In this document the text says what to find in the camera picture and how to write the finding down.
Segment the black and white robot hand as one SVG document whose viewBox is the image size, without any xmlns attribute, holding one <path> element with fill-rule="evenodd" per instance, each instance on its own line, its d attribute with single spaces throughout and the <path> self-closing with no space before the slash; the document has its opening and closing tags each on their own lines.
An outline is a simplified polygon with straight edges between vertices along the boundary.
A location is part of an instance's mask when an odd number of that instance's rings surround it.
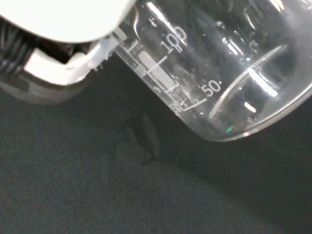
<svg viewBox="0 0 312 234">
<path fill-rule="evenodd" d="M 79 94 L 118 46 L 133 0 L 3 0 L 0 88 L 38 105 Z"/>
</svg>

